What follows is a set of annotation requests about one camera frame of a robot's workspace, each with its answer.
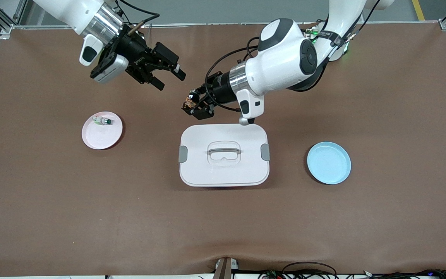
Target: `wire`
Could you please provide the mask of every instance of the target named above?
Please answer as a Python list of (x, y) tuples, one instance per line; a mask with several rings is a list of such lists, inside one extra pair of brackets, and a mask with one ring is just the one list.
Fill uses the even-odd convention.
[[(257, 48), (251, 50), (251, 53), (253, 53), (254, 51), (257, 51)], [(247, 59), (247, 57), (249, 57), (249, 53), (245, 54), (244, 59), (242, 59), (242, 61), (245, 61)]]
[(118, 9), (118, 14), (123, 17), (125, 16), (127, 21), (124, 21), (124, 23), (129, 23), (129, 25), (132, 25), (133, 23), (131, 23), (129, 17), (127, 16), (127, 14), (125, 13), (125, 11), (122, 9), (122, 7), (120, 7), (120, 3), (118, 3), (118, 0), (115, 0), (115, 4), (117, 4), (117, 6), (113, 9)]
[(257, 39), (259, 39), (259, 37), (252, 37), (249, 41), (247, 41), (247, 46), (246, 46), (246, 48), (247, 48), (247, 54), (248, 54), (251, 58), (253, 58), (253, 56), (252, 56), (252, 54), (251, 54), (252, 51), (250, 51), (250, 49), (249, 49), (249, 45), (251, 44), (252, 41), (257, 40)]
[(136, 25), (132, 30), (129, 31), (129, 36), (131, 36), (133, 33), (135, 33), (135, 31), (137, 31), (142, 25), (146, 24), (148, 21), (152, 21), (155, 18), (160, 17), (160, 14), (156, 13), (156, 12), (152, 12), (152, 11), (148, 11), (145, 9), (141, 9), (139, 7), (135, 7), (134, 5), (130, 4), (129, 2), (125, 1), (125, 0), (120, 0), (120, 2), (122, 2), (123, 4), (131, 7), (132, 9), (136, 9), (137, 11), (141, 11), (145, 14), (151, 14), (151, 17), (148, 17), (146, 19), (144, 19), (143, 21), (139, 22), (138, 25)]
[(209, 97), (211, 98), (211, 100), (212, 100), (217, 106), (219, 106), (219, 107), (222, 107), (222, 108), (224, 108), (224, 109), (231, 110), (231, 111), (240, 112), (240, 108), (230, 108), (230, 107), (224, 106), (224, 105), (222, 105), (222, 104), (216, 102), (216, 100), (215, 100), (214, 97), (209, 93), (209, 90), (208, 90), (208, 77), (209, 77), (209, 74), (210, 74), (211, 71), (216, 67), (216, 65), (218, 65), (219, 62), (221, 62), (221, 60), (227, 58), (228, 56), (230, 56), (230, 55), (232, 55), (232, 54), (239, 53), (240, 51), (245, 51), (245, 50), (247, 50), (247, 47), (245, 47), (245, 48), (241, 48), (241, 49), (237, 49), (237, 50), (231, 51), (231, 52), (229, 52), (229, 53), (223, 55), (223, 56), (222, 56), (221, 58), (219, 58), (216, 62), (214, 62), (214, 64), (211, 66), (211, 68), (209, 68), (209, 71), (206, 73), (206, 77), (204, 78), (204, 87), (206, 88), (206, 94), (209, 95)]
[(336, 275), (336, 269), (334, 269), (331, 265), (327, 265), (325, 263), (318, 263), (318, 262), (296, 262), (296, 263), (289, 263), (288, 265), (285, 265), (285, 267), (283, 269), (281, 269), (281, 272), (285, 272), (285, 269), (287, 269), (288, 267), (291, 267), (292, 265), (322, 265), (324, 267), (327, 267), (331, 270), (333, 270), (334, 274), (335, 274), (335, 278), (338, 279), (338, 276)]
[(357, 30), (357, 33), (359, 33), (359, 31), (361, 31), (361, 29), (364, 27), (364, 25), (366, 25), (366, 23), (368, 22), (368, 19), (370, 18), (371, 14), (375, 10), (378, 3), (379, 3), (379, 0), (377, 0), (376, 4), (371, 8), (371, 11), (369, 12), (368, 17), (364, 20), (361, 27), (359, 27), (359, 29)]
[(328, 65), (328, 63), (324, 64), (324, 66), (322, 68), (322, 71), (321, 71), (321, 74), (319, 74), (319, 76), (318, 76), (317, 80), (315, 81), (315, 83), (313, 85), (311, 85), (311, 87), (309, 87), (308, 89), (304, 90), (304, 92), (313, 89), (319, 83), (319, 80), (321, 79), (322, 75), (324, 74), (324, 70), (326, 69), (326, 65)]

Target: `gray clip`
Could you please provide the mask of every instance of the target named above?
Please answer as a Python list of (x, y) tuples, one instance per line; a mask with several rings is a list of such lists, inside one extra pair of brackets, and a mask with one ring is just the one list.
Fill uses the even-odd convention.
[(261, 158), (262, 160), (268, 161), (269, 162), (269, 145), (267, 143), (264, 143), (261, 146)]
[(184, 163), (187, 161), (187, 146), (184, 145), (180, 145), (180, 147), (178, 148), (178, 162), (179, 163)]

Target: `yellow floor line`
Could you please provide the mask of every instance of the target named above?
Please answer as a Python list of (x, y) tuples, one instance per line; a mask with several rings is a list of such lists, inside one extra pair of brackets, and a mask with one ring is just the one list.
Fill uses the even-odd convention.
[(421, 10), (421, 5), (419, 5), (419, 0), (412, 0), (412, 5), (414, 5), (414, 10), (416, 10), (417, 19), (419, 21), (425, 21), (423, 10)]

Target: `white container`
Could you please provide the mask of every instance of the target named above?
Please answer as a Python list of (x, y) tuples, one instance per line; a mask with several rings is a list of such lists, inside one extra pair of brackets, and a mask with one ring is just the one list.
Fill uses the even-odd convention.
[(182, 134), (178, 162), (190, 186), (259, 185), (269, 175), (268, 138), (255, 124), (191, 126)]

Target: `floor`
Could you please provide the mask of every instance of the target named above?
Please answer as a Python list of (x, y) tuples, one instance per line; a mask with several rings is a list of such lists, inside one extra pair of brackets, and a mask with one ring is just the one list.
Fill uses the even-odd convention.
[[(155, 25), (169, 24), (229, 24), (229, 23), (258, 23), (269, 22), (278, 17), (292, 18), (298, 22), (315, 21), (326, 18), (328, 3), (324, 0), (289, 0), (277, 2), (267, 0), (239, 0), (205, 1), (196, 0), (166, 0), (143, 1), (130, 0), (131, 4), (144, 9), (157, 11), (161, 17), (152, 21)], [(395, 0), (386, 10), (377, 10), (370, 21), (417, 21), (418, 15), (414, 7), (417, 0)], [(437, 20), (446, 14), (446, 0), (419, 0), (423, 18)], [(124, 4), (120, 4), (130, 21), (137, 22), (144, 18), (144, 14)], [(64, 25), (63, 22), (44, 12), (32, 0), (29, 1), (21, 15), (16, 14), (18, 1), (0, 0), (2, 7), (13, 18), (21, 17), (21, 25)]]

